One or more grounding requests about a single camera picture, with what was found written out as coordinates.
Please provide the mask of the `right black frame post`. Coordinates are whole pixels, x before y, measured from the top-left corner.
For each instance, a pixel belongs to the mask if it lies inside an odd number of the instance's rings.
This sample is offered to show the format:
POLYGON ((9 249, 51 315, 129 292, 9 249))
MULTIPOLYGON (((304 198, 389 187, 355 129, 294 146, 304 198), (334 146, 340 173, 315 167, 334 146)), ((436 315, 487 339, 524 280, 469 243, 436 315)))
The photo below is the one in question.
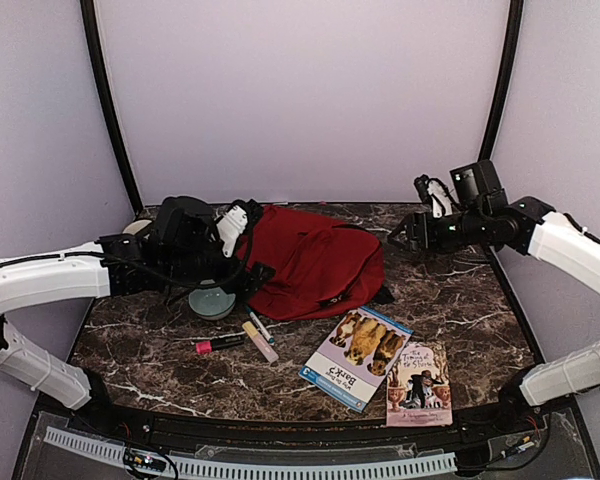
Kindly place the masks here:
POLYGON ((478 153, 478 160, 490 160, 498 136, 508 97, 511 76, 518 47, 523 20, 524 1, 510 0, 493 98, 489 109, 485 131, 478 153))

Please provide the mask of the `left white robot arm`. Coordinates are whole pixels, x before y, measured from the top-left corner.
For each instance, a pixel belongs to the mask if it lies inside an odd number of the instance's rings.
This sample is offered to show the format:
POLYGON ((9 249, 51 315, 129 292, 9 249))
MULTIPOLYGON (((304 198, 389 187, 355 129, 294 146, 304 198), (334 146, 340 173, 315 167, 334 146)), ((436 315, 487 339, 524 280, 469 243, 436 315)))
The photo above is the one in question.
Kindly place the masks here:
POLYGON ((250 299, 275 271, 248 264, 264 214, 255 200, 218 215, 188 196, 163 200, 154 220, 63 250, 0 259, 0 371, 81 412, 100 436, 121 427, 101 377, 72 366, 24 337, 8 312, 64 300, 129 296, 179 287, 219 288, 250 299))

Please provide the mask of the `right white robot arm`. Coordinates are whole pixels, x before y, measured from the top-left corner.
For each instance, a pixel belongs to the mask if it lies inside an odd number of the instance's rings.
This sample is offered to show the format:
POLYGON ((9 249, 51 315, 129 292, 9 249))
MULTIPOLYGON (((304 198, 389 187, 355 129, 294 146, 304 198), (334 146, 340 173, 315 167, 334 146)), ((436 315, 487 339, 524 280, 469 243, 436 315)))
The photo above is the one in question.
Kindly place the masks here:
MULTIPOLYGON (((572 216, 534 197, 491 214, 478 205, 450 215, 410 213, 388 241, 416 254, 451 253, 474 244, 507 246, 556 267, 600 295, 600 239, 572 216)), ((502 403, 491 410, 490 424, 510 434, 527 420, 529 407, 594 388, 600 389, 600 340, 516 374, 501 389, 502 403)))

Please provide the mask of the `left black frame post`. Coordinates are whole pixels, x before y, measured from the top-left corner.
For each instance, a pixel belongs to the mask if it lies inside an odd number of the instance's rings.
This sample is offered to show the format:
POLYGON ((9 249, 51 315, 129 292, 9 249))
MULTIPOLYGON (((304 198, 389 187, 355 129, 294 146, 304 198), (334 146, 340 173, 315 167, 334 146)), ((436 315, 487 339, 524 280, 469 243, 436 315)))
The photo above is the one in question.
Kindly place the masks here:
POLYGON ((131 162, 123 139, 116 107, 114 105, 100 37, 96 4, 92 0, 80 0, 79 4, 96 92, 114 159, 116 161, 117 170, 121 177, 132 211, 135 214, 139 214, 144 209, 144 205, 132 171, 131 162))

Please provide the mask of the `black frame post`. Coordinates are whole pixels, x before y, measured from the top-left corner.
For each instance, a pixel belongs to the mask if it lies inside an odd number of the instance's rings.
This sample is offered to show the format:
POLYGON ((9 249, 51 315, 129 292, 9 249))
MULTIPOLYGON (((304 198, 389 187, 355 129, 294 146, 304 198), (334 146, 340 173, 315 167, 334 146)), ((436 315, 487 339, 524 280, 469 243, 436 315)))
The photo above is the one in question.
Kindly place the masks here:
POLYGON ((92 0, 80 0, 79 4, 96 92, 114 159, 116 161, 117 170, 121 177, 132 211, 135 214, 139 214, 144 209, 144 205, 132 171, 131 162, 123 139, 116 107, 114 105, 100 37, 96 4, 92 0))
POLYGON ((508 97, 511 76, 518 47, 523 20, 524 1, 510 0, 493 98, 489 109, 485 131, 478 153, 478 160, 490 160, 498 136, 508 97))

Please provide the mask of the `pink black highlighter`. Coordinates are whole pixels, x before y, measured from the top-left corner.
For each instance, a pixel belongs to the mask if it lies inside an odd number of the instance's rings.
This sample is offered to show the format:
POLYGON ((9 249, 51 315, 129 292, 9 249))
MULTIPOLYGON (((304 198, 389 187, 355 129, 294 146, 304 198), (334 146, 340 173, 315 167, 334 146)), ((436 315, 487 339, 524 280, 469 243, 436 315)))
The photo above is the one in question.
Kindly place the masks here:
POLYGON ((241 346, 244 344, 243 335, 233 335, 222 338, 213 338, 211 340, 201 341, 195 344, 195 350, 198 355, 206 355, 212 352, 226 350, 241 346))

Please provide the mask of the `cream patterned mug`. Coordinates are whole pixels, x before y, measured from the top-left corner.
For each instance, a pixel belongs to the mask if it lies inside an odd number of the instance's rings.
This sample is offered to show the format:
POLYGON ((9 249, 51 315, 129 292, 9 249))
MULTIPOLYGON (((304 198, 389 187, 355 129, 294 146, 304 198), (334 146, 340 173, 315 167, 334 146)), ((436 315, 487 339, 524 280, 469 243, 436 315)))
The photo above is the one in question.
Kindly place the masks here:
POLYGON ((128 224, 123 230, 122 233, 123 234, 130 234, 130 235, 136 235, 138 234, 142 229, 149 227, 151 224, 153 223, 152 220, 149 219, 140 219, 140 220, 136 220, 130 224, 128 224))

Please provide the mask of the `pink Shakespeare book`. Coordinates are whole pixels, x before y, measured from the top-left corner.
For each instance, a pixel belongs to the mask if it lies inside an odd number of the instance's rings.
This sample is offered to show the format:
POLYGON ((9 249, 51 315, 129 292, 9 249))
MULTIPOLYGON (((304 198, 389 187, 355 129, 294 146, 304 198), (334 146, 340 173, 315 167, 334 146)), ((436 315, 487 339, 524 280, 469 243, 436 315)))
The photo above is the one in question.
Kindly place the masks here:
POLYGON ((448 361, 442 343, 409 342, 387 380, 387 427, 453 423, 448 361))

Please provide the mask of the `teal capped white marker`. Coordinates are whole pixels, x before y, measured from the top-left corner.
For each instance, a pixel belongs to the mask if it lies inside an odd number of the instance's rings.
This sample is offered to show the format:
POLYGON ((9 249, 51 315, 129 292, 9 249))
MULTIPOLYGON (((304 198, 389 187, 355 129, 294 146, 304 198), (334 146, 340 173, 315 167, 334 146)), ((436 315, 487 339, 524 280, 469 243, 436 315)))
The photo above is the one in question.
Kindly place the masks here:
POLYGON ((262 323, 262 321, 259 319, 259 317, 257 316, 257 314, 250 307, 246 307, 246 311, 247 311, 247 313, 249 315, 249 318, 254 323, 254 325, 259 329, 260 333, 263 335, 263 337, 265 338, 265 340, 270 345, 274 345, 275 344, 275 340, 274 340, 273 336, 271 335, 271 333, 269 332, 269 330, 265 327, 265 325, 262 323))

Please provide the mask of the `pale yellow highlighter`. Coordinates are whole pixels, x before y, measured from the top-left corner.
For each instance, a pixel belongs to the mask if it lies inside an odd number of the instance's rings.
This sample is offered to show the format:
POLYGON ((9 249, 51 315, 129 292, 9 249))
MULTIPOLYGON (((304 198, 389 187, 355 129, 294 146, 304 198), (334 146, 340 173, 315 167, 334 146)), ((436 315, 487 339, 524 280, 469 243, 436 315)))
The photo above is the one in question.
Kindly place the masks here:
POLYGON ((279 359, 278 354, 251 321, 244 322, 242 328, 269 363, 274 363, 279 359))

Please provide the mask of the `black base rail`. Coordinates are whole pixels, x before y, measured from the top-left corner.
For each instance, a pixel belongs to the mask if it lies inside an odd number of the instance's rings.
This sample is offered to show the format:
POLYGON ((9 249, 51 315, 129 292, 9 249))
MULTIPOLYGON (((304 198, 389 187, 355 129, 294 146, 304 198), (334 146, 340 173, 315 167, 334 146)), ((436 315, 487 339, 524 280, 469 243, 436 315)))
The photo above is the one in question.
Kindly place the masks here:
POLYGON ((508 431, 491 426, 495 396, 462 396, 449 426, 390 427, 386 390, 356 412, 300 378, 288 382, 169 377, 163 382, 110 381, 117 439, 130 434, 151 446, 191 449, 205 443, 266 448, 358 447, 414 443, 422 448, 469 448, 523 433, 520 418, 508 431))

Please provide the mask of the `celadon bowl near left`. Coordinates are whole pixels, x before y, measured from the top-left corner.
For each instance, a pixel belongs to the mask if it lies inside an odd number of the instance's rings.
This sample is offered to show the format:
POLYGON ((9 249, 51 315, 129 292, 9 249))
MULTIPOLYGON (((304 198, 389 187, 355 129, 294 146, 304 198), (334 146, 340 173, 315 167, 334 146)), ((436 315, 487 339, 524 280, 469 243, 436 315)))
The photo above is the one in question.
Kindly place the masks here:
POLYGON ((221 320, 235 307, 236 294, 221 287, 196 289, 188 295, 188 304, 194 314, 204 320, 221 320))

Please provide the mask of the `red student backpack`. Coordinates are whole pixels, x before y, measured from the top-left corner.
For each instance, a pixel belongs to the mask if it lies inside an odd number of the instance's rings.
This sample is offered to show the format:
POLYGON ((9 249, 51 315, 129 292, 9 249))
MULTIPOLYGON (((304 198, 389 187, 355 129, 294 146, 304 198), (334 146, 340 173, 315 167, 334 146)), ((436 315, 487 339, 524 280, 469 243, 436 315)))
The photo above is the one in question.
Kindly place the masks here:
POLYGON ((324 215, 266 206, 247 267, 257 263, 275 274, 246 305, 275 321, 323 319, 395 301, 385 285, 379 238, 324 215))

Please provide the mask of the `dog cover book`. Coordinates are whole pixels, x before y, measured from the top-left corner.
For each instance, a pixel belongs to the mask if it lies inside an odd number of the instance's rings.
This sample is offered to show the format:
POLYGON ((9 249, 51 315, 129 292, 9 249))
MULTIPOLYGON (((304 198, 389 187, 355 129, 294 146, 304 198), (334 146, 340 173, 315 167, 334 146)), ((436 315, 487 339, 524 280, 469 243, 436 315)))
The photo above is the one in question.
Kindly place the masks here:
POLYGON ((363 412, 411 339, 408 327, 362 306, 346 313, 299 376, 347 408, 363 412))

